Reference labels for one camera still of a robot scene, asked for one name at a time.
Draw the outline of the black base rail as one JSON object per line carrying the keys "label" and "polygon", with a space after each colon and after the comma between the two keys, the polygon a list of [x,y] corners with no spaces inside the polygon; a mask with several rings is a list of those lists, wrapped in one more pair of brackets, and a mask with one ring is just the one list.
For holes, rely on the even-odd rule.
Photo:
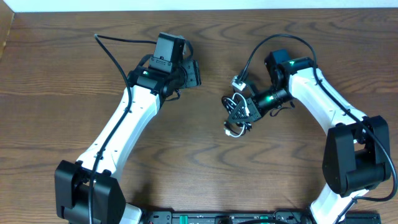
{"label": "black base rail", "polygon": [[278,209],[265,212],[176,212],[173,210],[146,210],[139,224],[219,224],[244,223],[259,220],[261,223],[315,223],[310,210]]}

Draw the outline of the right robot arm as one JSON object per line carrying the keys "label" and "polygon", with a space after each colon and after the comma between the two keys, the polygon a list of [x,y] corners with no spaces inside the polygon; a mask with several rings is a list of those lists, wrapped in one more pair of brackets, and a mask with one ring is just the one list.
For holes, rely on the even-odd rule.
{"label": "right robot arm", "polygon": [[391,159],[389,127],[382,116],[369,117],[348,103],[325,79],[315,58],[292,59],[286,50],[271,52],[264,60],[271,87],[258,91],[247,81],[246,71],[231,82],[235,96],[248,88],[249,97],[239,102],[223,97],[229,124],[244,134],[266,113],[276,116],[283,104],[298,100],[326,134],[322,172],[326,184],[309,206],[302,223],[344,223],[348,210],[380,183],[393,180],[390,200],[397,192],[397,172]]}

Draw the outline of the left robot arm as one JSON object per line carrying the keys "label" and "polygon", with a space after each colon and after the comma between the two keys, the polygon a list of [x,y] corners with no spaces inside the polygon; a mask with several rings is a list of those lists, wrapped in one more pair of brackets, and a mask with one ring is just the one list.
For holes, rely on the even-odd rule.
{"label": "left robot arm", "polygon": [[143,210],[128,203],[119,181],[126,161],[149,121],[180,91],[201,85],[191,43],[161,32],[153,54],[134,70],[116,67],[125,82],[121,101],[93,144],[75,162],[55,170],[56,213],[69,223],[139,223]]}

